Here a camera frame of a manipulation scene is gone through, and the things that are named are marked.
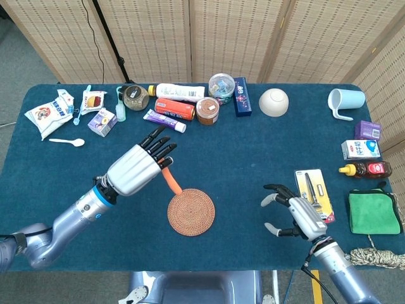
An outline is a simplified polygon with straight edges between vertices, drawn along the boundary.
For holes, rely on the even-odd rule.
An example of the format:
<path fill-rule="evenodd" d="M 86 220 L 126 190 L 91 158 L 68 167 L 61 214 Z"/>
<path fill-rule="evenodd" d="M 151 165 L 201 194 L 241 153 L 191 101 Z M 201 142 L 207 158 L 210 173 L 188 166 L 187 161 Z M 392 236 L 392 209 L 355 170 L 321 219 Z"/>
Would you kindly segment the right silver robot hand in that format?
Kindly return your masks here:
<path fill-rule="evenodd" d="M 327 225 L 308 200 L 298 197 L 282 184 L 267 184 L 263 187 L 273 193 L 262 200 L 261 207 L 276 201 L 286 206 L 294 219 L 294 227 L 290 229 L 279 229 L 271 223 L 265 222 L 266 229 L 274 236 L 301 236 L 312 243 L 327 236 Z"/>

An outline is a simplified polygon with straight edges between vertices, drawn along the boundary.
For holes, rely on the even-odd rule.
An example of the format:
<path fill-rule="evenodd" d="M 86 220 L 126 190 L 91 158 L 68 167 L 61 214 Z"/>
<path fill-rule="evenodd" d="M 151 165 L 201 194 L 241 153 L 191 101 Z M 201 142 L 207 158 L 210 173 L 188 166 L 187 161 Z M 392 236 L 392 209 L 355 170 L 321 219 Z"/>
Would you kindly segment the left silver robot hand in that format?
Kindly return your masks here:
<path fill-rule="evenodd" d="M 168 154 L 177 145 L 169 142 L 169 136 L 158 137 L 164 129 L 159 126 L 117 159 L 103 176 L 103 186 L 118 195 L 131 196 L 170 166 L 173 158 Z"/>

